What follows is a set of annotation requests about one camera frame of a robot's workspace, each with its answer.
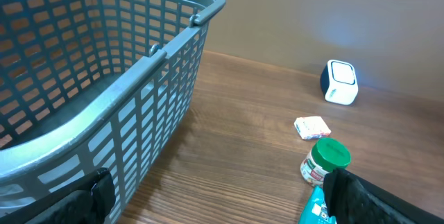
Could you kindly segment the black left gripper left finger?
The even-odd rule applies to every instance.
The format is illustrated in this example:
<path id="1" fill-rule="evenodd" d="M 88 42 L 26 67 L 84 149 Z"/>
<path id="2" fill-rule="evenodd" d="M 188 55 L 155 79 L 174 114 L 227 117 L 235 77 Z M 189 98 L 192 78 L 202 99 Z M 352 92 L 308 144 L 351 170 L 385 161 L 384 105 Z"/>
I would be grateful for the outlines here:
<path id="1" fill-rule="evenodd" d="M 99 168 L 17 211 L 1 224 L 102 224 L 115 205 L 110 171 Z"/>

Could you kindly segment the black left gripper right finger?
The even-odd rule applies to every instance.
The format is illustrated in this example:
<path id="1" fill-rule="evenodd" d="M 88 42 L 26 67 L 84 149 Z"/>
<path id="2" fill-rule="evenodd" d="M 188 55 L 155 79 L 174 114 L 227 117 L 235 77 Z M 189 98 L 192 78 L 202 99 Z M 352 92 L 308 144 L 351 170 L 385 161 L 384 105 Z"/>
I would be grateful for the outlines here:
<path id="1" fill-rule="evenodd" d="M 441 224 L 433 215 L 345 170 L 323 181 L 327 214 L 338 224 Z"/>

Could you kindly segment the green 3M gloves packet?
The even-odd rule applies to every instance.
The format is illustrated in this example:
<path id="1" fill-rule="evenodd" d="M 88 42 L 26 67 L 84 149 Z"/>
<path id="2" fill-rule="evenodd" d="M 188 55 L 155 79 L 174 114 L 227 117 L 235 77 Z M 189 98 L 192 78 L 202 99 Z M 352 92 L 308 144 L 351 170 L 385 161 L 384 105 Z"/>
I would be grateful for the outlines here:
<path id="1" fill-rule="evenodd" d="M 336 218 L 334 216 L 329 216 L 327 213 L 324 192 L 321 187 L 314 187 L 314 190 L 300 215 L 298 223 L 336 224 Z"/>

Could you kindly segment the green lid jar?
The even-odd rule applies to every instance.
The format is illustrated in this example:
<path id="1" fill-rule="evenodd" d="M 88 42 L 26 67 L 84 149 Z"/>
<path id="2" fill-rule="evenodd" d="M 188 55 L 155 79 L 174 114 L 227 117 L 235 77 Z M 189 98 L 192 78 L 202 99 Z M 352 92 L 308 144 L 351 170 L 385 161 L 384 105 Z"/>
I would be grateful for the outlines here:
<path id="1" fill-rule="evenodd" d="M 300 165 L 303 179 L 311 186 L 322 186 L 325 176 L 334 169 L 345 169 L 352 161 L 350 151 L 341 142 L 319 139 Z"/>

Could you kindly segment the small red white box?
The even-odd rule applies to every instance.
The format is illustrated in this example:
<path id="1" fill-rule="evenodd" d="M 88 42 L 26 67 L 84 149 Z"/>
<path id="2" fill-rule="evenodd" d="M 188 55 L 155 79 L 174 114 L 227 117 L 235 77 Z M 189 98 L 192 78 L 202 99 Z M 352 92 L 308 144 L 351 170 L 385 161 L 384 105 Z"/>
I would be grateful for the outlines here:
<path id="1" fill-rule="evenodd" d="M 304 140 L 328 137 L 332 132 L 320 116 L 298 117 L 294 126 Z"/>

